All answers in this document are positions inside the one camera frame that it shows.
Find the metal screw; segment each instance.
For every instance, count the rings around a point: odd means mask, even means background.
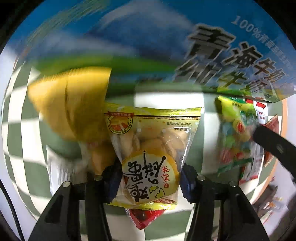
[[[100,181],[103,179],[103,176],[102,175],[95,175],[94,179],[95,179],[95,181]]]
[[[276,148],[277,148],[277,150],[278,150],[281,154],[283,154],[283,152],[284,152],[284,148],[282,147],[281,144],[277,144]]]
[[[235,188],[237,186],[237,183],[235,181],[230,181],[229,185]]]
[[[63,182],[62,185],[63,185],[64,188],[67,188],[67,187],[69,187],[71,185],[71,182],[66,181],[66,182]]]
[[[197,179],[200,181],[204,181],[205,180],[205,176],[204,175],[198,175]]]

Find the circular badge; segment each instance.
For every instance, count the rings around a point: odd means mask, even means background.
[[[126,188],[135,204],[173,194],[179,184],[175,160],[159,149],[136,151],[122,162]]]
[[[121,135],[127,133],[133,124],[133,118],[129,116],[110,116],[108,127],[114,134]]]

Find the green and yellow candy package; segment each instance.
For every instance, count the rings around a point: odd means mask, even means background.
[[[221,173],[253,161],[251,137],[258,119],[254,106],[242,99],[219,96],[215,104],[221,119]]]

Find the blurred yellow package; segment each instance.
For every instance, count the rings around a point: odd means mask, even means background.
[[[104,141],[108,133],[103,107],[110,73],[110,68],[87,67],[44,77],[29,85],[29,99],[61,137]]]

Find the round logo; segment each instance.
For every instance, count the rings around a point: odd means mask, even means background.
[[[108,127],[114,134],[121,135],[127,133],[133,124],[133,118],[129,116],[110,116]]]

